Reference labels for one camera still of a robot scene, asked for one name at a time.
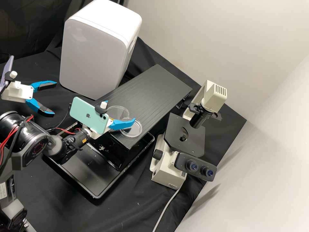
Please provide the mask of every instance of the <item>inverted microscope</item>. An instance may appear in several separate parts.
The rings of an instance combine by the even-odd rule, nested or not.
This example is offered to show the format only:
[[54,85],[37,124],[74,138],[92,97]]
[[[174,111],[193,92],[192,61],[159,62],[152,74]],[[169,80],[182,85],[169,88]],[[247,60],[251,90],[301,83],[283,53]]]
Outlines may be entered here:
[[200,88],[182,117],[170,113],[165,133],[157,138],[150,164],[152,181],[179,189],[187,174],[213,181],[217,167],[202,159],[207,119],[222,120],[220,108],[227,89],[209,80]]

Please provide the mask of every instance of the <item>petri dish lid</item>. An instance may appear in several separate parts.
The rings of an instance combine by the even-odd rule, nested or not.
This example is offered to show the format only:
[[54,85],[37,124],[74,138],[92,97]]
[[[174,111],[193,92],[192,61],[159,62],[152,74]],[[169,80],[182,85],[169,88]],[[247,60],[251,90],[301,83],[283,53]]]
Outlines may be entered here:
[[142,124],[137,119],[135,119],[135,122],[131,127],[120,130],[120,132],[124,136],[129,137],[129,138],[135,138],[139,136],[142,133],[142,131],[143,131]]
[[112,119],[128,119],[130,114],[129,111],[123,106],[111,106],[107,108],[107,114]]

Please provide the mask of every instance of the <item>white cable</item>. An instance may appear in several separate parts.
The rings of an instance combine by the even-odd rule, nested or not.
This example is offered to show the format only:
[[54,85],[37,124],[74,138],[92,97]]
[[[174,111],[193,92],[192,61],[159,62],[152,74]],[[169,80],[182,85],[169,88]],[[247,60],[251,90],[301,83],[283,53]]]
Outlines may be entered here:
[[177,195],[177,193],[179,192],[181,186],[179,187],[179,189],[177,189],[177,191],[174,193],[174,195],[173,195],[173,196],[170,198],[170,200],[167,202],[167,204],[166,204],[166,206],[164,207],[164,209],[163,209],[163,211],[162,211],[162,213],[161,213],[161,215],[160,215],[160,217],[159,217],[159,219],[158,219],[156,225],[154,226],[154,229],[153,229],[152,232],[155,232],[155,230],[157,229],[157,227],[158,227],[158,225],[159,225],[159,223],[160,223],[160,221],[161,221],[161,219],[162,219],[162,217],[163,217],[164,212],[166,211],[168,205],[171,203],[171,201],[174,199],[174,197],[175,197],[175,196]]

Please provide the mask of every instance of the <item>smartphone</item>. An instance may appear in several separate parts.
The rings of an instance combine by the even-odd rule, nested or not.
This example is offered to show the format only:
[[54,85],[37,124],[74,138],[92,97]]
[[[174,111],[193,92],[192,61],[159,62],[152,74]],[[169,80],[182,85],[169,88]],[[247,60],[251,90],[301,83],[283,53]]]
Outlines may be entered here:
[[103,134],[108,122],[107,114],[99,114],[94,106],[75,97],[72,102],[70,116],[82,124],[95,130],[98,134]]

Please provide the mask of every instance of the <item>white storage box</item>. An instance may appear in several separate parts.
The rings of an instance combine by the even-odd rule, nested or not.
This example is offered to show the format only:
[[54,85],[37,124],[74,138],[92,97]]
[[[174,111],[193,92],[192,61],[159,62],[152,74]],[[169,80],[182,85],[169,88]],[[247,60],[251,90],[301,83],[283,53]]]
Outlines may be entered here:
[[127,67],[142,24],[137,13],[95,0],[64,25],[60,83],[92,99],[115,89]]

